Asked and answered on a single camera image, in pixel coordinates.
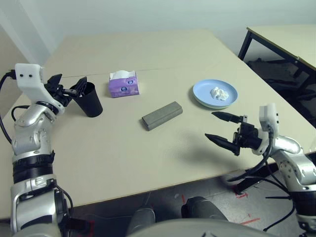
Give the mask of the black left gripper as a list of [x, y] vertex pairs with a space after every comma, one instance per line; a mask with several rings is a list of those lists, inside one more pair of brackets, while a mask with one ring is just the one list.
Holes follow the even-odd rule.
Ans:
[[49, 94], [62, 106], [67, 107], [73, 97], [81, 97], [84, 94], [87, 85], [87, 77], [82, 77], [70, 89], [64, 89], [63, 85], [59, 84], [62, 74], [53, 75], [45, 85]]

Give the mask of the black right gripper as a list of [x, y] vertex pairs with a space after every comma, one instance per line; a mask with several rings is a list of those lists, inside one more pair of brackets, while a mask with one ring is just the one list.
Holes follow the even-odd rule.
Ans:
[[217, 146], [231, 151], [238, 156], [240, 148], [258, 149], [262, 143], [262, 139], [258, 137], [258, 129], [254, 125], [246, 122], [246, 117], [236, 116], [226, 112], [212, 112], [217, 118], [227, 121], [240, 123], [237, 132], [234, 133], [233, 142], [229, 142], [226, 138], [213, 134], [205, 134], [205, 136]]

